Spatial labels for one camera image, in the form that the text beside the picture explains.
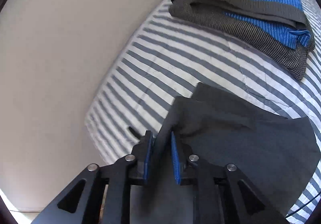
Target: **folded blue and gray garment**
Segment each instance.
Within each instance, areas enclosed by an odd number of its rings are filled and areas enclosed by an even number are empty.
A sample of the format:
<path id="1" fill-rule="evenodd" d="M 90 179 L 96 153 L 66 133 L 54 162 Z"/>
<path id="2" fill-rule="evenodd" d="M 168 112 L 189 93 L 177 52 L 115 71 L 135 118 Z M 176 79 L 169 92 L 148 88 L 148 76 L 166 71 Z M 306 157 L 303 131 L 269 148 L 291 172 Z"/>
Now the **folded blue and gray garment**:
<path id="1" fill-rule="evenodd" d="M 298 81 L 314 36 L 301 0 L 172 0 L 169 12 L 235 36 L 284 66 Z"/>

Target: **triangular cutout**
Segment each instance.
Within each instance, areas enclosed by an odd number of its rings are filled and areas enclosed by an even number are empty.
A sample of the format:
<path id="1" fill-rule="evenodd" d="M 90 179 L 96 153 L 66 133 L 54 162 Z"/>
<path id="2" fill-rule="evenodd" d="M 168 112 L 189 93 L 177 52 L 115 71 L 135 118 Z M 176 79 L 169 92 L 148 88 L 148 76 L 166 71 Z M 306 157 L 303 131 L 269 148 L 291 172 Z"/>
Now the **triangular cutout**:
<path id="1" fill-rule="evenodd" d="M 75 213 L 82 191 L 85 187 L 86 181 L 84 179 L 80 180 L 68 194 L 57 204 L 57 207 L 61 210 Z"/>
<path id="2" fill-rule="evenodd" d="M 256 197 L 256 195 L 243 181 L 238 181 L 238 185 L 243 197 L 246 211 L 249 215 L 253 215 L 265 209 L 264 204 Z"/>

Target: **folded dark cloth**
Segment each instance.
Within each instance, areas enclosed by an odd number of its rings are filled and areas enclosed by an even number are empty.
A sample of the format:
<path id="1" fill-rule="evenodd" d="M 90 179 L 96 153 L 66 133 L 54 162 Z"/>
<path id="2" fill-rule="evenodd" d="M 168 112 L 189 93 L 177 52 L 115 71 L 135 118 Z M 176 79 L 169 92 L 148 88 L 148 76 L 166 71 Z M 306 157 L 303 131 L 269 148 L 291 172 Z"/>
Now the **folded dark cloth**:
<path id="1" fill-rule="evenodd" d="M 314 36 L 300 0 L 172 0 L 172 16 L 231 34 L 302 80 Z"/>
<path id="2" fill-rule="evenodd" d="M 286 119 L 199 83 L 177 97 L 156 138 L 147 187 L 133 187 L 131 223 L 192 223 L 193 191 L 175 184 L 171 131 L 212 164 L 236 164 L 285 215 L 320 159 L 309 119 Z"/>

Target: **beige surface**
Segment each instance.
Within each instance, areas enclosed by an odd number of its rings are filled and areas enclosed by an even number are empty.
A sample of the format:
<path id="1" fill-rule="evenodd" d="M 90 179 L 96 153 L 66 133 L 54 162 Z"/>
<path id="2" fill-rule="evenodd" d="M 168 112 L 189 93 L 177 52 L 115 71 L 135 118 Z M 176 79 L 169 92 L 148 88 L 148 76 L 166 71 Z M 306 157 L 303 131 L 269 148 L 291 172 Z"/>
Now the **beige surface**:
<path id="1" fill-rule="evenodd" d="M 36 211 L 87 164 L 103 75 L 161 0 L 8 0 L 0 13 L 0 188 Z"/>

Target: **beige floor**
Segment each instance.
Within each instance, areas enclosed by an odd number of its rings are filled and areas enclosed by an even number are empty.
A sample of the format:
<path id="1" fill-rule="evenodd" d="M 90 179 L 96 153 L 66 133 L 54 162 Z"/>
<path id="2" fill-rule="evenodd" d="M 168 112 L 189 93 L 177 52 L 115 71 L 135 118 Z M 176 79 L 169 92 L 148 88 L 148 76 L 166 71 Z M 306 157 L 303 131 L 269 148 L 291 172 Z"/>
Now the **beige floor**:
<path id="1" fill-rule="evenodd" d="M 83 120 L 130 35 L 161 0 L 8 0 L 0 13 L 0 188 L 43 209 L 89 163 Z"/>

